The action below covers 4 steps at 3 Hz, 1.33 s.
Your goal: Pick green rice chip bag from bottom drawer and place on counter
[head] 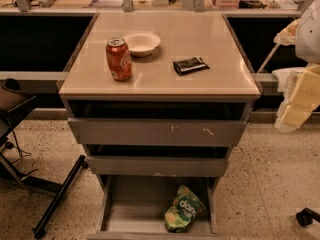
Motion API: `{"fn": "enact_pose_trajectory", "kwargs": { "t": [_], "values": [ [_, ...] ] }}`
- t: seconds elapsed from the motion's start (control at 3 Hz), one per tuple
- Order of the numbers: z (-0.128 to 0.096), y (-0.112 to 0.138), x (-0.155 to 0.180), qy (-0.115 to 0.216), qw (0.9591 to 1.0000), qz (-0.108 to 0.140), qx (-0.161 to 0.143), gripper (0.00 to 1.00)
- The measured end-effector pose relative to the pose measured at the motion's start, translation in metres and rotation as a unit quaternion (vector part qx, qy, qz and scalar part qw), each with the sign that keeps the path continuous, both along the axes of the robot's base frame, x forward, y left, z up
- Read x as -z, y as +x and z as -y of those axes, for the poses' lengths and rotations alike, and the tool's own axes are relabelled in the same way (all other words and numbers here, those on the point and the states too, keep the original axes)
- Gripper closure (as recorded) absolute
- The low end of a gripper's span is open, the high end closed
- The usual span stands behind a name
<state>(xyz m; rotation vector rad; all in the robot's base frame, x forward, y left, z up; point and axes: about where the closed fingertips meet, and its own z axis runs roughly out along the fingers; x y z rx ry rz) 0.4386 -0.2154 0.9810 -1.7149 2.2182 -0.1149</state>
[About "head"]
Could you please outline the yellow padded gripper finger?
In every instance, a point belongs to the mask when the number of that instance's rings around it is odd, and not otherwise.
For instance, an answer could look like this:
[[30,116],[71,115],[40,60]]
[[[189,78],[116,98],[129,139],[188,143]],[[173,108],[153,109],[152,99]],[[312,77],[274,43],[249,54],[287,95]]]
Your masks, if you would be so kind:
[[320,105],[320,65],[289,73],[275,128],[289,133],[299,129]]

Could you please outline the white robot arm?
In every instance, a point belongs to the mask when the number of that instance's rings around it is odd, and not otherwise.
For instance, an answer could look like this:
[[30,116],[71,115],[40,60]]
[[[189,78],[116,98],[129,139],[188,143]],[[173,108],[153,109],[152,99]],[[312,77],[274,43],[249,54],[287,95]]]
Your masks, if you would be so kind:
[[274,42],[295,45],[296,56],[306,67],[274,70],[277,91],[283,94],[275,121],[281,132],[299,129],[320,105],[320,0],[314,0],[301,18],[276,35]]

